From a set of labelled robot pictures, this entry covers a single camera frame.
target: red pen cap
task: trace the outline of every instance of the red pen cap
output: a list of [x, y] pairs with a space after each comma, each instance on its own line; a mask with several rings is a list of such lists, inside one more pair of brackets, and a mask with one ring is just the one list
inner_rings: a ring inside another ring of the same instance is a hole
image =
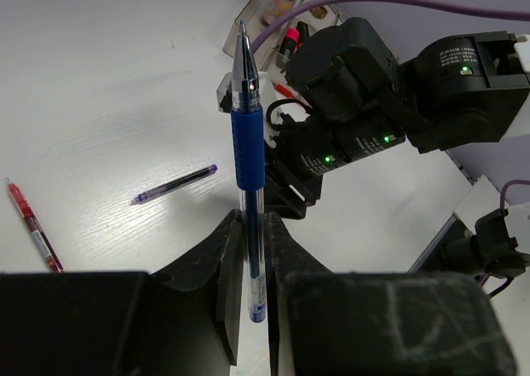
[[22, 217], [33, 216], [33, 211], [31, 210], [26, 198], [21, 193], [20, 189], [11, 182], [7, 187], [9, 189], [9, 193], [11, 194], [11, 197], [17, 203], [18, 209], [21, 211]]
[[296, 28], [288, 28], [284, 38], [291, 38], [294, 42], [298, 43], [300, 38], [300, 32]]

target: red pen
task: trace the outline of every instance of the red pen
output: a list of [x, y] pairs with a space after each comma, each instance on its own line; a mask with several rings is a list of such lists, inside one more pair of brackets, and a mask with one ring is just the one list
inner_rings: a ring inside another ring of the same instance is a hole
[[276, 90], [279, 94], [287, 97], [288, 99], [296, 99], [295, 95], [285, 86], [282, 84], [279, 84], [277, 82], [272, 82], [272, 87], [274, 90]]
[[27, 228], [29, 228], [39, 252], [41, 252], [42, 257], [48, 264], [50, 270], [52, 272], [64, 272], [65, 270], [51, 247], [50, 241], [46, 237], [46, 234], [44, 234], [39, 221], [36, 219], [33, 210], [31, 210], [26, 198], [20, 191], [20, 188], [11, 183], [9, 179], [7, 179], [7, 188], [9, 189], [9, 194], [17, 205], [17, 208], [20, 210], [22, 218], [24, 219], [24, 222], [26, 222]]

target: white wall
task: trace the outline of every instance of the white wall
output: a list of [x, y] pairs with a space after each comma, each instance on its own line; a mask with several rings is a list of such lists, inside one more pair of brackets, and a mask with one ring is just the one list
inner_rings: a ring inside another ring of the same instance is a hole
[[[438, 0], [485, 7], [528, 11], [528, 0]], [[367, 18], [400, 61], [416, 56], [425, 46], [444, 36], [510, 31], [530, 33], [530, 23], [464, 17], [419, 7], [383, 3], [350, 3], [341, 6], [350, 16]], [[530, 137], [505, 139], [500, 143], [470, 144], [451, 151], [473, 176], [485, 174], [500, 189], [513, 178], [530, 177], [530, 162], [521, 148], [530, 147]], [[508, 194], [512, 204], [530, 201], [530, 189], [514, 187]]]

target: clear pen barrel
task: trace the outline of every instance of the clear pen barrel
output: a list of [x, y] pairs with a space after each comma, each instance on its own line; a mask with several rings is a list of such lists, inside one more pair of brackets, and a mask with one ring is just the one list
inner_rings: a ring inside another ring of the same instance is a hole
[[265, 246], [263, 242], [263, 189], [239, 193], [243, 212], [245, 263], [250, 293], [248, 312], [250, 319], [261, 322], [267, 314], [267, 288], [265, 280]]

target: wire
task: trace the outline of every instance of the wire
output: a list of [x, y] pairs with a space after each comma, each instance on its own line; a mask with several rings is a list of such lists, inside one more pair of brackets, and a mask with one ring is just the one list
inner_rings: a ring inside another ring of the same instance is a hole
[[513, 282], [513, 278], [512, 277], [508, 277], [506, 278], [506, 282], [503, 283], [500, 287], [498, 287], [497, 289], [495, 289], [493, 292], [491, 292], [488, 297], [490, 299], [494, 298], [495, 296], [497, 296], [500, 292], [502, 292], [504, 289], [506, 289], [507, 287], [510, 286], [510, 283]]
[[274, 111], [276, 108], [282, 105], [291, 104], [291, 103], [300, 104], [305, 109], [306, 113], [310, 113], [311, 111], [310, 108], [306, 106], [305, 104], [303, 104], [299, 99], [281, 99], [281, 100], [276, 100], [272, 102], [271, 105], [268, 106], [267, 112], [265, 113], [265, 120], [271, 126], [271, 128], [273, 128], [277, 132], [285, 132], [287, 130], [292, 130], [293, 128], [296, 127], [294, 126], [296, 124], [284, 125], [282, 123], [278, 124], [278, 123], [272, 122], [272, 111]]
[[530, 22], [530, 12], [510, 12], [495, 9], [480, 9], [476, 7], [467, 7], [455, 5], [452, 3], [443, 3], [428, 0], [314, 0], [307, 3], [302, 3], [298, 7], [286, 12], [277, 18], [270, 26], [265, 28], [261, 34], [256, 38], [252, 44], [252, 50], [255, 53], [259, 47], [270, 37], [270, 35], [281, 27], [283, 24], [291, 20], [293, 17], [314, 9], [315, 7], [327, 6], [333, 3], [346, 2], [383, 2], [383, 3], [397, 3], [401, 5], [425, 7], [427, 9], [440, 10], [442, 12], [463, 14], [472, 17], [482, 18], [497, 18], [499, 20], [513, 20], [519, 22]]
[[506, 203], [506, 191], [510, 186], [530, 186], [530, 180], [510, 180], [504, 184], [502, 190], [500, 191], [500, 209], [504, 209], [504, 204]]

